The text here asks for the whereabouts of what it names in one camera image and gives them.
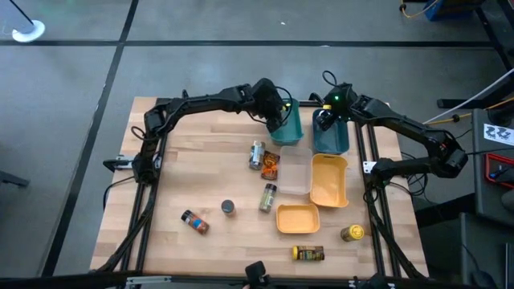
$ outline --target white base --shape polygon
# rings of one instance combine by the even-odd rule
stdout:
[[[31,33],[20,33],[13,29],[13,39],[20,43],[29,43],[38,39],[45,32],[45,25],[38,20],[32,20],[34,23],[34,30]]]

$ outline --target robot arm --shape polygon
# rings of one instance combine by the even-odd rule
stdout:
[[[327,130],[335,121],[354,121],[359,125],[384,126],[422,144],[428,157],[393,161],[381,158],[371,171],[371,181],[384,186],[393,176],[433,173],[438,177],[457,177],[467,163],[467,155],[457,140],[447,131],[420,124],[394,112],[387,104],[368,96],[358,96],[352,85],[333,87],[324,98],[324,110],[316,118]]]
[[[250,117],[266,119],[269,132],[282,126],[284,102],[269,79],[261,79],[256,85],[238,85],[225,88],[214,95],[189,97],[186,91],[182,98],[161,102],[145,113],[145,131],[141,151],[132,162],[136,182],[151,184],[157,179],[153,156],[159,139],[171,132],[177,122],[186,115],[223,110],[224,112],[248,112]]]

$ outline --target white cable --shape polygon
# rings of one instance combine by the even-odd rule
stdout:
[[[432,117],[431,119],[423,122],[423,124],[427,124],[431,121],[434,121],[434,120],[437,120],[439,117],[441,116],[444,116],[450,112],[453,112],[455,109],[459,109],[461,108],[463,105],[466,105],[468,104],[470,101],[474,100],[475,98],[478,98],[478,97],[481,97],[482,95],[484,95],[486,92],[488,92],[490,89],[492,89],[493,87],[495,87],[500,81],[506,79],[508,76],[510,76],[512,73],[514,73],[514,69],[511,69],[510,71],[508,71],[507,73],[505,73],[502,77],[498,78],[497,81],[495,81],[494,83],[492,83],[491,85],[489,85],[488,87],[486,87],[485,89],[483,89],[481,92],[477,93],[475,96],[471,97],[469,100],[466,100],[464,101],[463,103],[457,105],[456,107],[452,108],[452,109],[448,109],[447,111],[441,113],[440,115],[438,116],[434,116]]]

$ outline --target teal container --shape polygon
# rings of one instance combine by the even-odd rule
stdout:
[[[337,120],[326,132],[322,131],[316,117],[322,109],[317,109],[312,114],[312,141],[316,153],[328,153],[339,155],[346,153],[349,148],[348,125],[344,121]]]
[[[288,98],[283,101],[285,104],[291,102]],[[298,100],[292,99],[292,105],[289,108],[292,110],[287,123],[270,134],[275,145],[296,145],[304,136],[300,122],[300,103]],[[282,112],[283,117],[287,114],[288,112]]]

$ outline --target clear plastic container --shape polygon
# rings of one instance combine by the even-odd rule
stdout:
[[[280,149],[279,191],[292,194],[310,192],[311,161],[310,149],[283,146]]]

